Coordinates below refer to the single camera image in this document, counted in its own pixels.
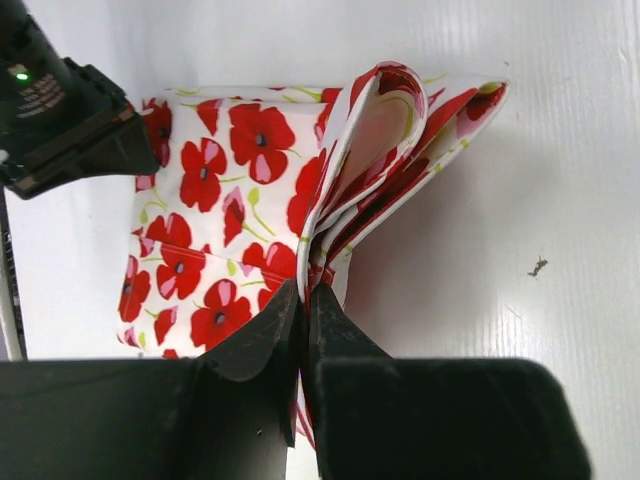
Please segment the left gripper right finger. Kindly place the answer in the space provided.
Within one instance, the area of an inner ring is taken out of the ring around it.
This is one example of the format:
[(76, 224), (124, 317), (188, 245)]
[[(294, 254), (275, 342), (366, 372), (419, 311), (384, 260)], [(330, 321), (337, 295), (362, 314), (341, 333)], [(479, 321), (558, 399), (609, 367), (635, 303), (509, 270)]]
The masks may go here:
[(395, 358), (310, 298), (303, 371), (324, 479), (588, 479), (561, 384), (518, 358)]

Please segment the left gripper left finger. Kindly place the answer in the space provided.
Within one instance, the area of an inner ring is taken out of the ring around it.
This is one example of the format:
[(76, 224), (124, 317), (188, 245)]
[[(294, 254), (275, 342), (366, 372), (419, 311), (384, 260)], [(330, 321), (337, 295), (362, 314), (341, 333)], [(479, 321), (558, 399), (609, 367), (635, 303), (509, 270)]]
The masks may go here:
[(282, 479), (295, 442), (296, 284), (194, 359), (1, 366), (5, 479)]

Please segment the red poppy print skirt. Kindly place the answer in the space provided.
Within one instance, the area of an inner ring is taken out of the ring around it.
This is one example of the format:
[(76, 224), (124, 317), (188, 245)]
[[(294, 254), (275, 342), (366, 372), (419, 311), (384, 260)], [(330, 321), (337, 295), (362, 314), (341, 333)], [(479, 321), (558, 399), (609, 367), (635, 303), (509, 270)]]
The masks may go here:
[(174, 88), (143, 112), (158, 172), (135, 180), (118, 340), (196, 357), (287, 280), (346, 295), (354, 248), (503, 107), (502, 78), (387, 61), (342, 87)]

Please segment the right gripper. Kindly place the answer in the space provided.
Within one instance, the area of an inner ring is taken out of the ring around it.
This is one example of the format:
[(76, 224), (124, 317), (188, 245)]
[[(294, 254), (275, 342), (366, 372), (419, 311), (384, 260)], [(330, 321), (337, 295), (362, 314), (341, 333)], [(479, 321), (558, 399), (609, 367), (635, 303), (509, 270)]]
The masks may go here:
[(1, 4), (1, 184), (31, 199), (75, 180), (159, 169), (125, 92), (62, 58), (22, 1)]

